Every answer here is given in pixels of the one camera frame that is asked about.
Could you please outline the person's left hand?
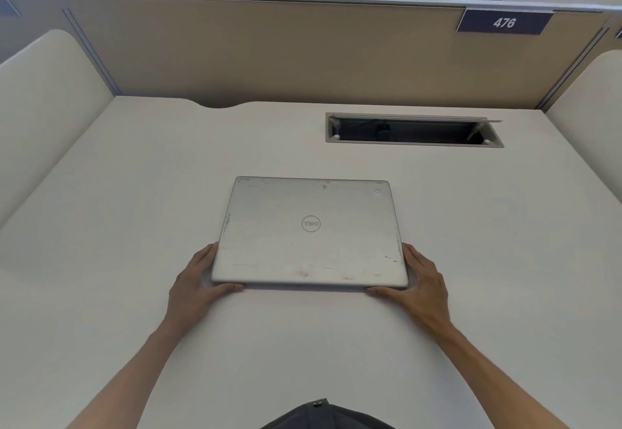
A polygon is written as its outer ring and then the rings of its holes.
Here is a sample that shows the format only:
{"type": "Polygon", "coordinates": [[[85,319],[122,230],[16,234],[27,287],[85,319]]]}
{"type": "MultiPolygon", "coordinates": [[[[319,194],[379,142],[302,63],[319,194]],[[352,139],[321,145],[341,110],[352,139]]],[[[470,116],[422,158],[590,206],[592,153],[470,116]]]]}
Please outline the person's left hand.
{"type": "Polygon", "coordinates": [[[218,299],[229,295],[210,294],[215,286],[203,283],[203,273],[213,265],[218,246],[208,244],[196,252],[169,290],[162,327],[179,338],[191,331],[218,299]]]}

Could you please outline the person's right hand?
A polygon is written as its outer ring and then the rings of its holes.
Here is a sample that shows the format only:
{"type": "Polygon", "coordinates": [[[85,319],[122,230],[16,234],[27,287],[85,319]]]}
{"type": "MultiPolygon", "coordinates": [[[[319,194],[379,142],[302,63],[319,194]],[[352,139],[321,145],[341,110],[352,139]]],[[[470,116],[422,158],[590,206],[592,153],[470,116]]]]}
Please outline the person's right hand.
{"type": "Polygon", "coordinates": [[[420,328],[437,338],[453,328],[448,309],[448,291],[435,264],[413,245],[402,243],[406,265],[416,283],[407,290],[408,299],[385,299],[400,309],[420,328]]]}

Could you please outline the cream curved side divider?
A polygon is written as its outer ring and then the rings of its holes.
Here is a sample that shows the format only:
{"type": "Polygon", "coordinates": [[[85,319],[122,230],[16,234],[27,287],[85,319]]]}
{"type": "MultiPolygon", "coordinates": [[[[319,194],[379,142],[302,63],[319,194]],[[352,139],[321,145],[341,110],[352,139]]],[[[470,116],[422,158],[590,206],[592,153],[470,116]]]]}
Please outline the cream curved side divider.
{"type": "Polygon", "coordinates": [[[62,30],[0,64],[0,228],[113,99],[62,30]]]}
{"type": "Polygon", "coordinates": [[[590,63],[547,117],[622,202],[622,50],[590,63]]]}

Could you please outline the dark blue number sign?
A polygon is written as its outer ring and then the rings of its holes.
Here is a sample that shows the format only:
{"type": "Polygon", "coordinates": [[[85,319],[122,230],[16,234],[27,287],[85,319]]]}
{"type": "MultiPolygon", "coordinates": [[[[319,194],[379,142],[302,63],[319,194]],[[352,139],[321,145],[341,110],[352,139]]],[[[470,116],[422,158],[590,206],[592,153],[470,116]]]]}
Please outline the dark blue number sign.
{"type": "Polygon", "coordinates": [[[553,15],[553,11],[466,9],[456,31],[458,33],[540,35],[553,15]]]}

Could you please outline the person's left forearm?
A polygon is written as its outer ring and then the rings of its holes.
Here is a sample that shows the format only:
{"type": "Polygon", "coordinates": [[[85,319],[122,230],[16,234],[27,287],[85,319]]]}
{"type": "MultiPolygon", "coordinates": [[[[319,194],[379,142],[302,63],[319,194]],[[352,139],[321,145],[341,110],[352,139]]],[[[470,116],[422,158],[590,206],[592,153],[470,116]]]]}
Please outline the person's left forearm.
{"type": "Polygon", "coordinates": [[[137,429],[168,359],[195,325],[164,318],[66,429],[137,429]]]}

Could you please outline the beige desk partition panel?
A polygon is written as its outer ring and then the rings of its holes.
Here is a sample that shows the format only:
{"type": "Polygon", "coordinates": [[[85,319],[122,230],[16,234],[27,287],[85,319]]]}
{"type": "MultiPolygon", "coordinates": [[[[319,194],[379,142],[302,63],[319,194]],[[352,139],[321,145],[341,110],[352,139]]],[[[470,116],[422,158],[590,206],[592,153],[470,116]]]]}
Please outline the beige desk partition panel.
{"type": "Polygon", "coordinates": [[[467,0],[0,0],[0,62],[69,33],[115,95],[548,110],[622,6],[467,0]],[[466,9],[553,11],[540,35],[458,33],[466,9]]]}

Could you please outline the person's dark grey clothing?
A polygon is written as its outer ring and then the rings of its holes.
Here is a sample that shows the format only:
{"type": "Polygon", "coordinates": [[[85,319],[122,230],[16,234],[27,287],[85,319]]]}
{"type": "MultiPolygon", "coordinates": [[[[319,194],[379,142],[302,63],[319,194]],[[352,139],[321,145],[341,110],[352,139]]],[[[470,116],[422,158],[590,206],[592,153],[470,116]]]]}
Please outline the person's dark grey clothing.
{"type": "Polygon", "coordinates": [[[395,429],[366,413],[331,404],[327,399],[302,404],[260,429],[395,429]]]}

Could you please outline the silver laptop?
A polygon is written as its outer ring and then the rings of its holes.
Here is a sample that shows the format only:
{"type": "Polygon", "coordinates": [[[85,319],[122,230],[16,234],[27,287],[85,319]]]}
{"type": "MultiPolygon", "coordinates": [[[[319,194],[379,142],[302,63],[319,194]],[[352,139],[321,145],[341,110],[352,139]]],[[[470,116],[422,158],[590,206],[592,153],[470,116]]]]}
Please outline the silver laptop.
{"type": "Polygon", "coordinates": [[[260,287],[408,288],[390,184],[237,177],[210,278],[260,287]]]}

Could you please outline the person's right forearm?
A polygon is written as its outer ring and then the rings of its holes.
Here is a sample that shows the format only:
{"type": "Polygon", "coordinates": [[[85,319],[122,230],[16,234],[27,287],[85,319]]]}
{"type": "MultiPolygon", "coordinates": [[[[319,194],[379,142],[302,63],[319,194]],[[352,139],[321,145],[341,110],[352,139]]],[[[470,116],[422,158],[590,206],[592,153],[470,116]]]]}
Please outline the person's right forearm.
{"type": "Polygon", "coordinates": [[[451,322],[431,327],[431,336],[468,384],[494,429],[570,429],[451,322]]]}

